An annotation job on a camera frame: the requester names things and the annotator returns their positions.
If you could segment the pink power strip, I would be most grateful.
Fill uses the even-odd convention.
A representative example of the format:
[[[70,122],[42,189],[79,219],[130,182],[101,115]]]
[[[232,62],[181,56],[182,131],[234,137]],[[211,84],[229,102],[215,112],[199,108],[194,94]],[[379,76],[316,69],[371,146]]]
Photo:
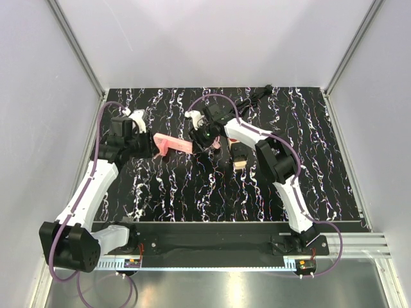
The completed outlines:
[[[156,133],[153,139],[167,139],[168,147],[171,150],[181,151],[183,153],[192,154],[193,153],[193,143],[190,141],[185,141],[183,139],[178,139],[169,135],[164,135],[161,133]]]

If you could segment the black cube plug adapter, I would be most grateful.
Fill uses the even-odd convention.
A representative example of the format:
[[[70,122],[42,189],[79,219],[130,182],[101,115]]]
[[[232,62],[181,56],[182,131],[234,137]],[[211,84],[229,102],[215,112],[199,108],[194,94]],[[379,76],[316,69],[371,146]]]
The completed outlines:
[[[231,144],[231,156],[233,162],[246,162],[248,159],[248,149],[241,142]]]

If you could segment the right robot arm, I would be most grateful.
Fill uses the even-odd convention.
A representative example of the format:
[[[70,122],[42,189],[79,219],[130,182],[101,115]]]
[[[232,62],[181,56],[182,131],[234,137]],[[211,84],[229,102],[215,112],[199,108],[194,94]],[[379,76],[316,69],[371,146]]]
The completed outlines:
[[[193,125],[189,131],[191,139],[201,148],[211,146],[217,137],[226,137],[255,151],[260,171],[274,184],[287,213],[291,235],[281,251],[303,255],[312,250],[319,231],[299,186],[301,163],[295,150],[283,138],[246,123],[216,105],[205,107],[201,112],[190,109],[184,116]]]

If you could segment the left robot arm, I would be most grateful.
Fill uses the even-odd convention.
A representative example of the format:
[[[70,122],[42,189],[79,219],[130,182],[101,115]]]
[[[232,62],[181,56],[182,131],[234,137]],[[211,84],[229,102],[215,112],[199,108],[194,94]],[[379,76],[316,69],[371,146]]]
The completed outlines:
[[[113,223],[92,231],[96,212],[120,171],[132,158],[152,158],[158,149],[146,128],[146,112],[113,117],[107,136],[98,141],[86,174],[71,201],[54,222],[44,222],[39,236],[50,269],[90,273],[101,256],[120,249],[134,253],[137,230],[130,223]]]

